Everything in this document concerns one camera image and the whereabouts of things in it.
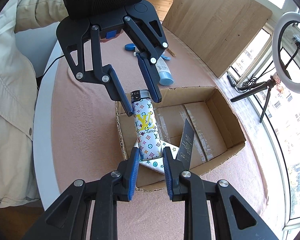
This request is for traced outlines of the black power strip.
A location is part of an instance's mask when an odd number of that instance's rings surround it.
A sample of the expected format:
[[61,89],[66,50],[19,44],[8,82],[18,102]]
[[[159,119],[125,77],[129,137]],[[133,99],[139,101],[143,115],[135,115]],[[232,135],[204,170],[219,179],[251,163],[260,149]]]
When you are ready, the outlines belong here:
[[232,88],[236,88],[237,82],[236,82],[236,80],[232,77],[232,75],[231,75],[230,73],[227,73],[227,80],[229,81],[230,86],[231,86]]

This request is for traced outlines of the patterned white lighter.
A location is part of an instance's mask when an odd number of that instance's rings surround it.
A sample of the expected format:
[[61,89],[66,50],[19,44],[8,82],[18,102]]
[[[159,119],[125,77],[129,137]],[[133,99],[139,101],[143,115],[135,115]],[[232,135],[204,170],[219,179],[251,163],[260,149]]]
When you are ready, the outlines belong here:
[[161,158],[161,141],[149,91],[135,90],[130,96],[140,160]]

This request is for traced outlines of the blue phone stand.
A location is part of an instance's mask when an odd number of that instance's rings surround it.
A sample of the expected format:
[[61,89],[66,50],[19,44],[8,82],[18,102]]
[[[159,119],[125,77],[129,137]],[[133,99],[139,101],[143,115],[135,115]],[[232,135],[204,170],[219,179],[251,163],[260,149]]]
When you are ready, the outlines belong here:
[[161,58],[162,59],[164,59],[164,60],[166,60],[166,61],[170,61],[170,57],[168,57],[168,56],[165,56],[165,55],[161,55]]

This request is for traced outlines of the wooden clothespin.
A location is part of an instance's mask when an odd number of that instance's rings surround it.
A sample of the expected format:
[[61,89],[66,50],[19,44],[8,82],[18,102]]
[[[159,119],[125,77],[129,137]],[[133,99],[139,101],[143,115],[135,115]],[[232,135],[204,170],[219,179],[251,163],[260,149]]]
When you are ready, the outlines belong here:
[[166,51],[168,51],[171,54],[171,56],[176,57],[175,53],[169,48],[167,48]]

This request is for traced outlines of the large wooden board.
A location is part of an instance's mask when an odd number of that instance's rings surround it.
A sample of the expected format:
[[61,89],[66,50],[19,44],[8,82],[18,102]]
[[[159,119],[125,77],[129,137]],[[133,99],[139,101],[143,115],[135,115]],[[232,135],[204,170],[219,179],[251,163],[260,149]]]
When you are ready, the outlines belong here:
[[163,25],[221,77],[271,15],[255,0],[174,0]]

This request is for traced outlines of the cardboard box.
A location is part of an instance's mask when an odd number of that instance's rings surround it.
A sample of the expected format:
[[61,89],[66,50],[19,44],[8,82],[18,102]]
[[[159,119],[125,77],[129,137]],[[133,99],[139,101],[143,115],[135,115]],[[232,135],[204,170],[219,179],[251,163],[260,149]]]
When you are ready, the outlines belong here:
[[[161,103],[153,103],[159,137],[180,146],[187,119],[194,130],[190,171],[204,175],[221,165],[245,145],[245,136],[237,116],[222,93],[215,87],[181,87],[161,89]],[[136,142],[133,117],[128,117],[116,103],[116,122],[122,155],[128,159]],[[140,165],[137,190],[164,189],[164,174]]]

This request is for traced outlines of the beige jacket person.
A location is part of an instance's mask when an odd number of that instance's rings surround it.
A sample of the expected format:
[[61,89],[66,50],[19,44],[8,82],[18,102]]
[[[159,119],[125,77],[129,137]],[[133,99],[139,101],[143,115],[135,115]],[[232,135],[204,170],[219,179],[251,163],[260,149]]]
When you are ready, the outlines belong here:
[[37,81],[15,35],[67,15],[63,0],[9,0],[0,12],[0,208],[39,199],[32,156]]

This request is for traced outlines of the black card box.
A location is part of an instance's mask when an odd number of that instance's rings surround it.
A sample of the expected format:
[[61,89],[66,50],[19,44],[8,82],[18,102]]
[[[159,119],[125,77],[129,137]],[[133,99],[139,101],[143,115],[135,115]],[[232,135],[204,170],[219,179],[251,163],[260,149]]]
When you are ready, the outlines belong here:
[[183,133],[181,136],[181,142],[176,159],[183,163],[186,170],[190,169],[192,149],[194,142],[194,130],[186,119],[184,123]]

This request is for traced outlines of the tissue pack with dots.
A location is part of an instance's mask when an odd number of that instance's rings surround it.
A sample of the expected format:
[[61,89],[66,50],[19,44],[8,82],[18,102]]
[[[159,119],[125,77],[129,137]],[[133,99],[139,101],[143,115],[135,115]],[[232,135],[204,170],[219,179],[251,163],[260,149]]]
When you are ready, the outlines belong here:
[[[161,140],[160,142],[161,142],[161,148],[164,149],[164,147],[169,147],[171,150],[173,159],[176,159],[177,154],[179,152],[179,147],[175,146],[173,144],[170,144],[169,142],[165,142],[163,140]],[[163,158],[140,161],[139,164],[146,168],[149,168],[150,170],[158,172],[160,174],[165,174]]]

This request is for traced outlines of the blue round lid container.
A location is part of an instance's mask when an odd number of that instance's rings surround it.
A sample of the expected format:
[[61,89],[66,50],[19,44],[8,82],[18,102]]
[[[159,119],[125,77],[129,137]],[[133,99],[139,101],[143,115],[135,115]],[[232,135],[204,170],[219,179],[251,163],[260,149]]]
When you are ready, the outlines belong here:
[[129,43],[129,44],[125,45],[125,50],[126,51],[135,51],[135,48],[136,48],[136,46],[133,43]]

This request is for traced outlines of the white lotion bottle blue cap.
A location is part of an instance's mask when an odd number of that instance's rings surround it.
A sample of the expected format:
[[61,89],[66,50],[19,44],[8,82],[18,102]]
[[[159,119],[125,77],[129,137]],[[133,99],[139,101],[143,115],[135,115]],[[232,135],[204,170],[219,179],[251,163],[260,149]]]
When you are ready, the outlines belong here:
[[159,77],[160,77],[159,83],[162,86],[172,85],[174,83],[172,74],[171,74],[166,62],[164,61],[164,59],[162,57],[160,57],[157,60],[155,66],[157,68],[157,71],[158,71],[158,74],[159,74]]

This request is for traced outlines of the black tripod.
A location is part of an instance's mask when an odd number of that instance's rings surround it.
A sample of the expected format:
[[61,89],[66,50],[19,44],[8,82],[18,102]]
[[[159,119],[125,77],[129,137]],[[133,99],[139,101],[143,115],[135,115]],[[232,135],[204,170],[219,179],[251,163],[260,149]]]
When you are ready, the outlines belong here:
[[244,92],[243,94],[232,98],[230,101],[231,102],[237,102],[239,100],[245,99],[245,98],[247,98],[249,96],[252,96],[254,94],[257,94],[259,92],[267,90],[265,103],[264,103],[264,106],[262,108],[262,113],[261,113],[261,116],[260,116],[260,123],[261,123],[262,120],[263,120],[263,117],[265,116],[267,107],[268,107],[268,103],[269,103],[269,100],[270,100],[271,89],[274,88],[275,86],[276,86],[276,80],[274,79],[273,76],[271,76],[270,79],[267,80],[267,81],[263,81],[263,82],[259,82],[259,83],[255,83],[255,84],[251,85],[250,89],[247,92]]

